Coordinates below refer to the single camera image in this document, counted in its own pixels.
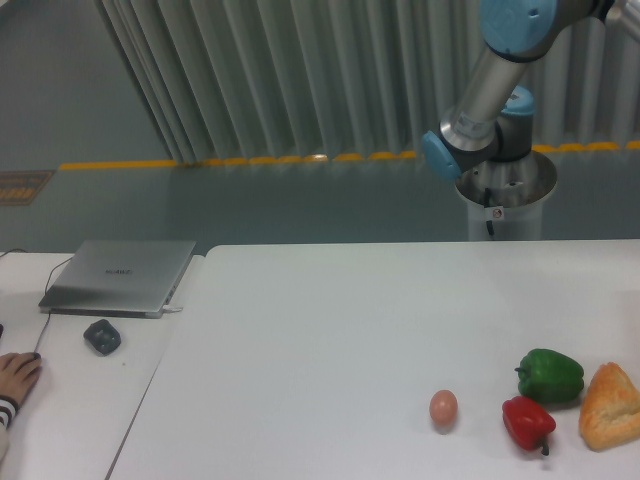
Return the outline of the person's bare hand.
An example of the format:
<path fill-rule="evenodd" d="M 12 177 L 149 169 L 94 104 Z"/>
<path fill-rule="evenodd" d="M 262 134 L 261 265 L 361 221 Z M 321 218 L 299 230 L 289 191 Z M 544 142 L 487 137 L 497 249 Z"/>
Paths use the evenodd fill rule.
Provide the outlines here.
<path fill-rule="evenodd" d="M 20 407 L 37 383 L 42 360 L 32 360 L 32 352 L 1 356 L 1 395 L 14 396 Z"/>

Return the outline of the striped sleeve forearm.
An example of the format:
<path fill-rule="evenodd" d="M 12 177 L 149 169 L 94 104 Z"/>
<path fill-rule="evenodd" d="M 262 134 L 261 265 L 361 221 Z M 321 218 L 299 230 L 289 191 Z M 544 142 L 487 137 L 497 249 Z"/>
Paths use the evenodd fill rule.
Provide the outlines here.
<path fill-rule="evenodd" d="M 9 428 L 20 410 L 20 402 L 10 395 L 1 395 L 0 399 L 0 459 L 3 460 L 10 445 Z"/>

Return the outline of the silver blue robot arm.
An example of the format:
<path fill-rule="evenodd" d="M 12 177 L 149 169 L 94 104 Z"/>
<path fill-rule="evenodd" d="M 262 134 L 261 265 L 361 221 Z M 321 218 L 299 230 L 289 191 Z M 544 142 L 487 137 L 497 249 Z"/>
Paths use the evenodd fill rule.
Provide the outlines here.
<path fill-rule="evenodd" d="M 482 1 L 485 47 L 461 99 L 436 131 L 422 137 L 431 168 L 456 180 L 485 161 L 511 162 L 527 156 L 534 105 L 518 84 L 565 28 L 589 17 L 639 38 L 637 1 Z"/>

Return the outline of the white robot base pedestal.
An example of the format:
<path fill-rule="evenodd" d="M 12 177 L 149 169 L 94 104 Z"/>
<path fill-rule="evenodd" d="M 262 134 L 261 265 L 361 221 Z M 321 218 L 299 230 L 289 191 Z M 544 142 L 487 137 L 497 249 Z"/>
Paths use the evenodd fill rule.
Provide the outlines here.
<path fill-rule="evenodd" d="M 537 241 L 545 202 L 558 181 L 553 162 L 531 151 L 512 162 L 486 161 L 456 180 L 470 241 Z"/>

